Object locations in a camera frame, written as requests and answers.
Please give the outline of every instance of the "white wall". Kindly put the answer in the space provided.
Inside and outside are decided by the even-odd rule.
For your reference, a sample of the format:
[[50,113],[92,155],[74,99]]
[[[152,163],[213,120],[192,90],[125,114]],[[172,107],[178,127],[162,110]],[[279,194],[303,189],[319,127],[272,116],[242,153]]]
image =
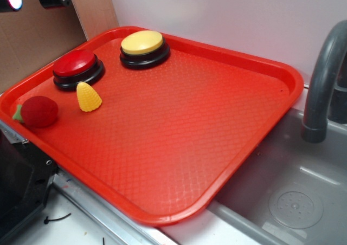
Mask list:
[[136,25],[287,63],[309,83],[347,0],[112,0],[120,25]]

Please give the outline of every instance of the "plastic tray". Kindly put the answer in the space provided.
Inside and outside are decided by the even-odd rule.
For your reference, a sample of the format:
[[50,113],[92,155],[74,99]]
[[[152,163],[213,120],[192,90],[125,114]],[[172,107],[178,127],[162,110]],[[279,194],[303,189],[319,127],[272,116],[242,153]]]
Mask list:
[[[101,107],[85,113],[75,92],[53,84],[49,64],[0,97],[0,119],[62,168],[144,224],[181,221],[204,209],[303,90],[292,67],[163,34],[171,55],[146,70],[124,68],[120,27],[77,49],[94,51],[106,73],[93,85]],[[12,120],[34,95],[58,103],[46,128]]]

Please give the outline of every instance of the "gray faucet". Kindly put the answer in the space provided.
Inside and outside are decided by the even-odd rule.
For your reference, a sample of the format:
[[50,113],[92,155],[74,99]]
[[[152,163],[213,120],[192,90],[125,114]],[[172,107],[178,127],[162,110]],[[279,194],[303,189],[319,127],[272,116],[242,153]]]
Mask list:
[[347,20],[337,23],[320,50],[307,94],[301,136],[325,139],[327,118],[347,123]]

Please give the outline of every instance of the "sink basin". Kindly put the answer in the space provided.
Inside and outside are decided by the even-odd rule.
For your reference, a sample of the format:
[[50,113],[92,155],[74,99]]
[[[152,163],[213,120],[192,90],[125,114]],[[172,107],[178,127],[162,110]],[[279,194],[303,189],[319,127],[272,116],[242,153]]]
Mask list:
[[324,142],[306,143],[302,117],[289,110],[215,201],[274,244],[346,244],[347,129],[329,122]]

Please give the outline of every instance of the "yellow toy corn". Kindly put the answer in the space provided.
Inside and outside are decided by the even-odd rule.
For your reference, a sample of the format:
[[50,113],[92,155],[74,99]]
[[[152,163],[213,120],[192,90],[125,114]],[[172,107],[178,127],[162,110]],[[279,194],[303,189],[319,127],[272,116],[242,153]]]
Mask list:
[[84,112],[93,111],[102,104],[99,94],[89,84],[85,82],[78,83],[76,91],[78,104]]

